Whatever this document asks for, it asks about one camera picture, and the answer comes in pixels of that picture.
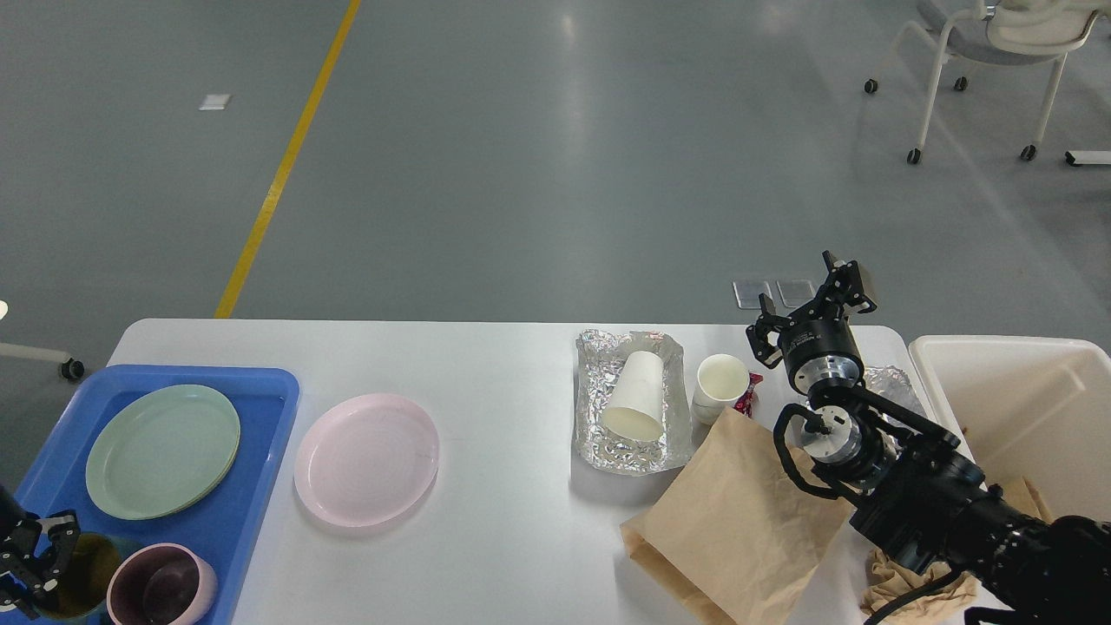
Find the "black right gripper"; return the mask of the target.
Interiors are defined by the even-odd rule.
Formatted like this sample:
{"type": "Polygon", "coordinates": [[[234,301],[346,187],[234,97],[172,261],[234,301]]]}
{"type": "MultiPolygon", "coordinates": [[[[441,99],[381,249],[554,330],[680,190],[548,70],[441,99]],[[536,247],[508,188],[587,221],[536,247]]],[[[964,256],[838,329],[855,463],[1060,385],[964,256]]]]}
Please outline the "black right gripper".
{"type": "Polygon", "coordinates": [[[758,296],[760,313],[745,327],[753,356],[763,367],[785,363],[788,381],[798,394],[825,385],[857,386],[864,380],[864,361],[858,352],[848,319],[878,309],[871,276],[855,260],[822,253],[825,280],[808,304],[808,317],[792,323],[778,315],[770,295],[758,296]]]}

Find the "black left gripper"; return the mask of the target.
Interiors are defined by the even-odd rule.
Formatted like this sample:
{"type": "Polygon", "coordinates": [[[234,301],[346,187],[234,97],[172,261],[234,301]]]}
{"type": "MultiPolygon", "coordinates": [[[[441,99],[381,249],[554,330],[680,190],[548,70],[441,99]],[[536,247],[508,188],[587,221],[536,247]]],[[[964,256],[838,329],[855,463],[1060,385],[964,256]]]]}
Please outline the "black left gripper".
{"type": "Polygon", "coordinates": [[[81,530],[76,511],[58,511],[51,516],[31,514],[26,527],[24,521],[23,507],[4,486],[1,487],[3,572],[23,574],[28,569],[30,574],[26,584],[13,576],[1,578],[1,612],[17,612],[28,619],[39,619],[36,597],[47,597],[56,589],[73,557],[81,530]],[[26,530],[30,531],[28,554],[26,530]]]}

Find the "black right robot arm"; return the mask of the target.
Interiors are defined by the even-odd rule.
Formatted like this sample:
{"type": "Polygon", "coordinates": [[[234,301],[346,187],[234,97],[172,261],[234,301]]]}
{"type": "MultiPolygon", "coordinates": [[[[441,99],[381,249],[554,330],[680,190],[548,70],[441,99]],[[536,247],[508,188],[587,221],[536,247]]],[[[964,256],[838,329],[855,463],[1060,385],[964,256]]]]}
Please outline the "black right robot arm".
{"type": "Polygon", "coordinates": [[[759,316],[745,329],[759,363],[784,365],[790,387],[805,397],[781,409],[775,454],[798,490],[850,503],[853,530],[897,565],[917,574],[935,561],[949,566],[868,622],[880,624],[969,574],[1003,608],[964,609],[968,624],[1105,624],[1108,523],[1021,513],[1003,487],[985,486],[955,432],[865,387],[849,319],[872,313],[875,301],[854,260],[824,252],[823,262],[828,273],[812,298],[779,315],[759,293],[759,316]]]}

